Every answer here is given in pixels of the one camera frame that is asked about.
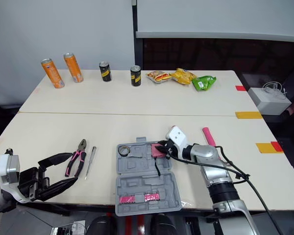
yellow tape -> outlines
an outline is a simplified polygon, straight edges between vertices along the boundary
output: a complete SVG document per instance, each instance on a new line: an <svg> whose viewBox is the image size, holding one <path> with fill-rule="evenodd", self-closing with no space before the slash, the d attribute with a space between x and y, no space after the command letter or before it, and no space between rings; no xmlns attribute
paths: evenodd
<svg viewBox="0 0 294 235"><path fill-rule="evenodd" d="M276 151L271 143L256 143L256 145L261 153L283 153Z"/></svg>
<svg viewBox="0 0 294 235"><path fill-rule="evenodd" d="M258 119L263 118L259 112L235 112L238 119Z"/></svg>

pliers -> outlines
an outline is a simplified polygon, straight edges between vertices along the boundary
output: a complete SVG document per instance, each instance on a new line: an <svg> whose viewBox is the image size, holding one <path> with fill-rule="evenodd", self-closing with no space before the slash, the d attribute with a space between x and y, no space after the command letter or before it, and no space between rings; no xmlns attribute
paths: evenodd
<svg viewBox="0 0 294 235"><path fill-rule="evenodd" d="M82 171L82 168L84 166L84 162L85 162L85 157L86 157L86 153L85 153L85 148L86 148L86 140L83 139L81 141L81 143L78 146L78 149L73 153L71 160L67 166L67 170L65 171L65 176L69 177L70 176L70 172L71 172L71 168L73 166L73 163L75 162L75 160L79 157L79 165L78 165L78 169L76 174L74 175L74 177L78 177L80 172Z"/></svg>

black can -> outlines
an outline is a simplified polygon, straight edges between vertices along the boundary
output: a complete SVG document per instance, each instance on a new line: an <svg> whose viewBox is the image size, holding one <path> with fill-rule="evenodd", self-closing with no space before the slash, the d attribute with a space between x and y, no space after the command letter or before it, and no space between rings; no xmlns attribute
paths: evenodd
<svg viewBox="0 0 294 235"><path fill-rule="evenodd" d="M110 82L111 81L111 71L109 67L109 62L107 61L101 61L99 63L99 68L101 72L101 76L103 81Z"/></svg>
<svg viewBox="0 0 294 235"><path fill-rule="evenodd" d="M141 67L134 65L131 67L131 82L134 87L141 84Z"/></svg>

orange can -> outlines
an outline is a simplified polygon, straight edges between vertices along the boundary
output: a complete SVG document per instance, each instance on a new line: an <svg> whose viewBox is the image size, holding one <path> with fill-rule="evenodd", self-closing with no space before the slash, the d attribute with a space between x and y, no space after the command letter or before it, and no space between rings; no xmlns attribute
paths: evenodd
<svg viewBox="0 0 294 235"><path fill-rule="evenodd" d="M82 73L80 72L76 58L73 53L66 53L63 55L67 66L69 67L71 76L74 82L82 82L84 80Z"/></svg>
<svg viewBox="0 0 294 235"><path fill-rule="evenodd" d="M55 88L62 88L64 87L64 82L61 79L61 76L55 67L53 61L49 59L44 59L41 61L41 65L43 66L46 74L48 75L50 81L54 85Z"/></svg>

white box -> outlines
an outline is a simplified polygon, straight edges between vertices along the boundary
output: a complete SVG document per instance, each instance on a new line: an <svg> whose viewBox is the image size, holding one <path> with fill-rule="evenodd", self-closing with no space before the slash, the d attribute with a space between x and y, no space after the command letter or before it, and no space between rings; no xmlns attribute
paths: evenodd
<svg viewBox="0 0 294 235"><path fill-rule="evenodd" d="M256 104L259 112L264 115L280 115L291 105L284 95L274 95L265 92L262 88L250 88L248 94Z"/></svg>

